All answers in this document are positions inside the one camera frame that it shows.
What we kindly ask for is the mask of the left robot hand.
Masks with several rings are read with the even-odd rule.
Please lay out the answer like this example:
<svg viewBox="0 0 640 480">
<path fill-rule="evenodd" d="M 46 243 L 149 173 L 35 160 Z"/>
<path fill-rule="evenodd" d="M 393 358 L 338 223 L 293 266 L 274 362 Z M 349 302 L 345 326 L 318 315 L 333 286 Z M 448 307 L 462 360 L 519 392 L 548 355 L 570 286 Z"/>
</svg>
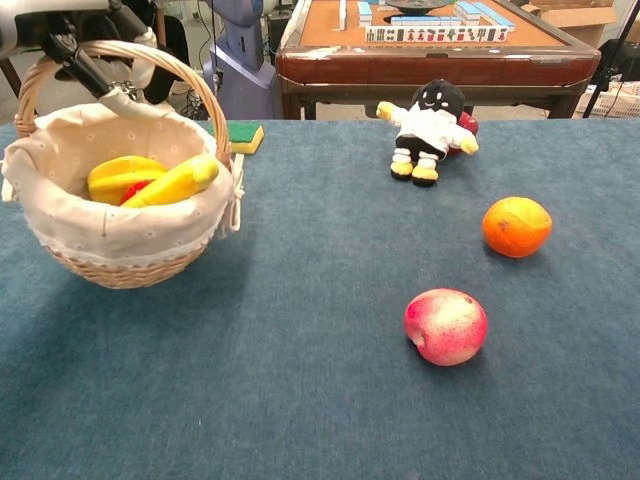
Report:
<svg viewBox="0 0 640 480">
<path fill-rule="evenodd" d="M 113 85 L 88 52 L 130 57 L 134 80 L 142 87 L 156 67 L 170 67 L 173 58 L 160 50 L 151 27 L 120 1 L 3 1 L 1 58 L 37 48 L 63 67 L 96 100 L 117 115 L 154 118 L 152 108 L 132 100 Z"/>
</svg>

